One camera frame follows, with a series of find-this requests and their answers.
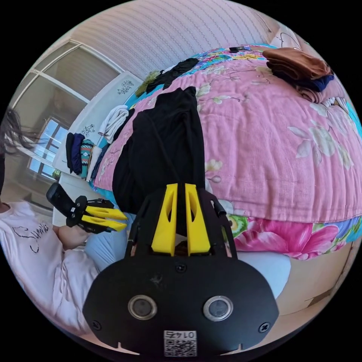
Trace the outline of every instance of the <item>floral bedspread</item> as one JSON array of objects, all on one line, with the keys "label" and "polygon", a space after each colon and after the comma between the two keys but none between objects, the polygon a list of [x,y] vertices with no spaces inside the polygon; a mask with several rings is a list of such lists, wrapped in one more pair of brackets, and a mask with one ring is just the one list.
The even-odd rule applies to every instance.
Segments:
[{"label": "floral bedspread", "polygon": [[350,115],[302,98],[270,73],[258,51],[197,57],[168,89],[135,104],[94,187],[112,190],[137,113],[154,107],[161,93],[195,86],[206,188],[226,209],[237,250],[306,260],[361,237],[362,140]]},{"label": "floral bedspread", "polygon": [[238,251],[269,251],[307,260],[362,237],[362,217],[336,223],[270,221],[228,215]]}]

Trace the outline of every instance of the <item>white t-shirt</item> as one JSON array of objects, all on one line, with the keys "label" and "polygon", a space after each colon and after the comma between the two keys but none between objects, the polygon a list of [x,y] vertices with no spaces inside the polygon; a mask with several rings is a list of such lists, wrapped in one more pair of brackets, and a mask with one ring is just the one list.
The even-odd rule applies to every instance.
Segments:
[{"label": "white t-shirt", "polygon": [[76,335],[90,332],[82,307],[98,270],[86,253],[63,251],[52,225],[38,222],[27,202],[0,213],[0,243],[16,278],[52,322]]}]

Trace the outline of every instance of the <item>black handle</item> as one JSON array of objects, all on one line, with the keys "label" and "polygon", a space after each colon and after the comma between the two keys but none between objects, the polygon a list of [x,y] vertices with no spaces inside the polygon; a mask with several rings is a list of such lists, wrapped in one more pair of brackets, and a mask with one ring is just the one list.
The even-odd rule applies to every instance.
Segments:
[{"label": "black handle", "polygon": [[72,214],[72,208],[76,206],[75,202],[57,182],[52,184],[49,188],[46,193],[46,198],[65,217],[70,217]]}]

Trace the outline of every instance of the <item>window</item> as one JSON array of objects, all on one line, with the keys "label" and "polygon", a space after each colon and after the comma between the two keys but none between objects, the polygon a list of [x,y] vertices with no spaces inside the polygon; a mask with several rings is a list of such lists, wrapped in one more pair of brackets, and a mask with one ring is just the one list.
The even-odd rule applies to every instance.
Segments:
[{"label": "window", "polygon": [[[63,128],[59,122],[50,118],[47,120],[45,129],[40,135],[40,141],[34,149],[34,153],[52,163],[60,144],[65,140],[67,129]],[[42,163],[35,158],[31,158],[28,168],[33,172],[54,180],[53,173],[55,169],[48,164]]]},{"label": "window", "polygon": [[73,40],[30,69],[10,105],[18,111],[21,125],[39,134],[40,141],[33,151],[20,148],[20,157],[8,159],[12,163],[8,174],[12,172],[15,183],[34,195],[44,195],[54,181],[52,162],[68,129],[90,100],[121,72],[109,59]]}]

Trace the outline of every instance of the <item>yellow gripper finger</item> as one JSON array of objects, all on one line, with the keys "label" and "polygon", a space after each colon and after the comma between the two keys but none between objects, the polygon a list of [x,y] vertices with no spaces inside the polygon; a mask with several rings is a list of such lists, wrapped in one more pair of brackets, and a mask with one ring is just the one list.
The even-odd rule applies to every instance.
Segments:
[{"label": "yellow gripper finger", "polygon": [[118,210],[118,209],[108,209],[106,207],[87,206],[86,212],[96,218],[128,220],[127,216],[121,210]]},{"label": "yellow gripper finger", "polygon": [[167,185],[151,248],[155,253],[175,255],[177,184]]},{"label": "yellow gripper finger", "polygon": [[121,231],[127,227],[127,224],[124,224],[124,223],[121,223],[118,221],[95,218],[95,217],[88,216],[88,215],[83,215],[82,221],[89,222],[90,224],[103,226],[105,228],[109,227],[110,229],[113,229],[115,231]]},{"label": "yellow gripper finger", "polygon": [[210,251],[210,241],[207,235],[204,216],[202,214],[196,185],[186,184],[186,224],[187,246],[189,256],[205,254]]}]

